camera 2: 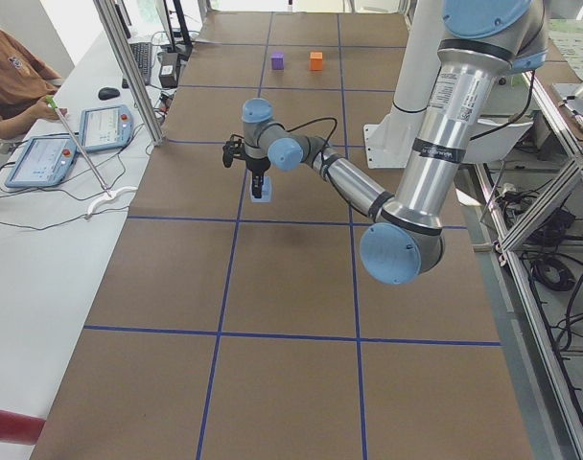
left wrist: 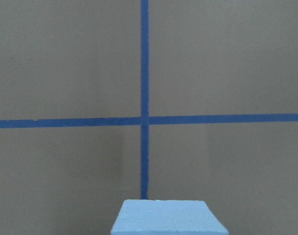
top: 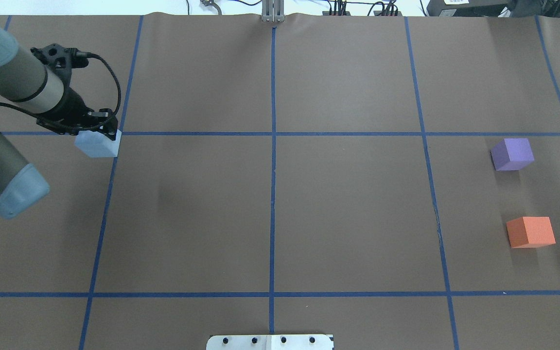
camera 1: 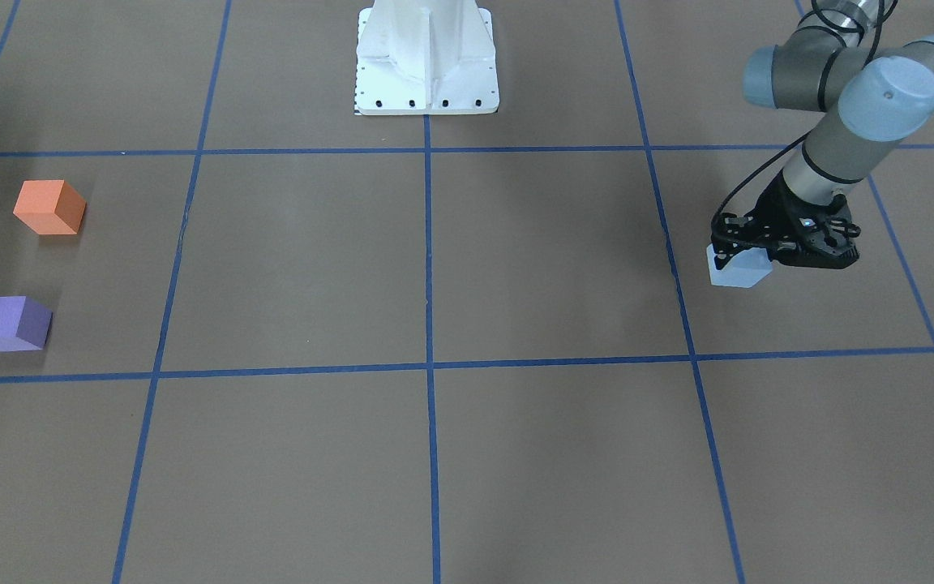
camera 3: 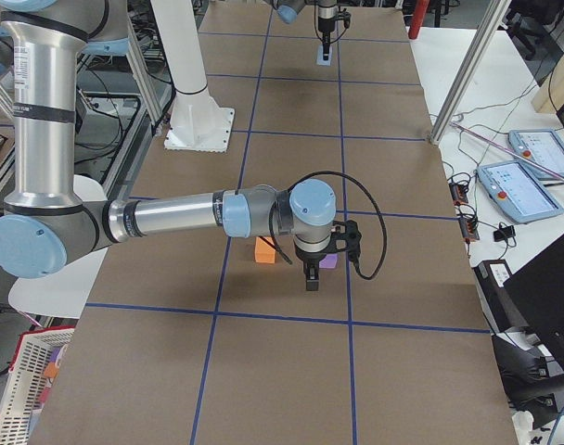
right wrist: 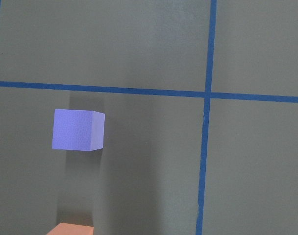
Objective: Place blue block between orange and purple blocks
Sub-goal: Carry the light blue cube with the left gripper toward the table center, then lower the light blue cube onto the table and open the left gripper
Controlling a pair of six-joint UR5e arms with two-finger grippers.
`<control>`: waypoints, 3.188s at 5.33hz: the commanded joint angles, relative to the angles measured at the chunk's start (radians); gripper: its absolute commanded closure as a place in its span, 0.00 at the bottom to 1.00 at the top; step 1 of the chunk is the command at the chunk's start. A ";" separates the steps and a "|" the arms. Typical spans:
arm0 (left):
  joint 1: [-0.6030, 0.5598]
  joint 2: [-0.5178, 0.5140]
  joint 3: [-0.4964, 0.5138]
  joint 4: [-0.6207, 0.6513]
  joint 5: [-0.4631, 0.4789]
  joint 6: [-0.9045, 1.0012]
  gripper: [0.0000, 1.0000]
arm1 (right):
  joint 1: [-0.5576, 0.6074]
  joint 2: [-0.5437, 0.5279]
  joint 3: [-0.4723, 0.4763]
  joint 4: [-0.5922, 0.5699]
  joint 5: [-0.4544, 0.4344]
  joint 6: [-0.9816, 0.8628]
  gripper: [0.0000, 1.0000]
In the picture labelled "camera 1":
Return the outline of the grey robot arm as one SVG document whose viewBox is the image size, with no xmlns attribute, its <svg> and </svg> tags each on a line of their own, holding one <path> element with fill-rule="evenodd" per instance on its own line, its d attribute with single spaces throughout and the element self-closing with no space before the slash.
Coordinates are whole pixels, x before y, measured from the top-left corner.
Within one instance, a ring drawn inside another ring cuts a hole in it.
<svg viewBox="0 0 934 584">
<path fill-rule="evenodd" d="M 749 249 L 801 268 L 843 269 L 859 258 L 852 189 L 934 114 L 934 36 L 900 48 L 863 47 L 889 1 L 816 1 L 788 41 L 749 57 L 743 96 L 772 110 L 820 112 L 748 213 L 719 213 L 718 269 Z"/>
</svg>

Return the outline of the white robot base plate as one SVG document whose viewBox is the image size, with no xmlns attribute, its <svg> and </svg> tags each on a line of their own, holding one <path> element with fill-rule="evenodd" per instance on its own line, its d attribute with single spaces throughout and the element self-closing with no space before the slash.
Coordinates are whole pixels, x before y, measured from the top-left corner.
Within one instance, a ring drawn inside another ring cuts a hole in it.
<svg viewBox="0 0 934 584">
<path fill-rule="evenodd" d="M 499 110 L 495 34 L 486 8 L 474 1 L 375 1 L 357 23 L 354 114 Z"/>
</svg>

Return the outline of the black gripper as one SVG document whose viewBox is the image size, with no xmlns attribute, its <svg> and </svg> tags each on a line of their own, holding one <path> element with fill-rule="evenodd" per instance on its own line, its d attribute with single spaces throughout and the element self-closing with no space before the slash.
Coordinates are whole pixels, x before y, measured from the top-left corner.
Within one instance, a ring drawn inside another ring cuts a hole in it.
<svg viewBox="0 0 934 584">
<path fill-rule="evenodd" d="M 781 172 L 760 194 L 750 218 L 750 243 L 782 265 L 845 269 L 860 258 L 855 240 L 861 229 L 852 222 L 844 193 L 827 204 L 811 204 L 795 195 Z"/>
</svg>

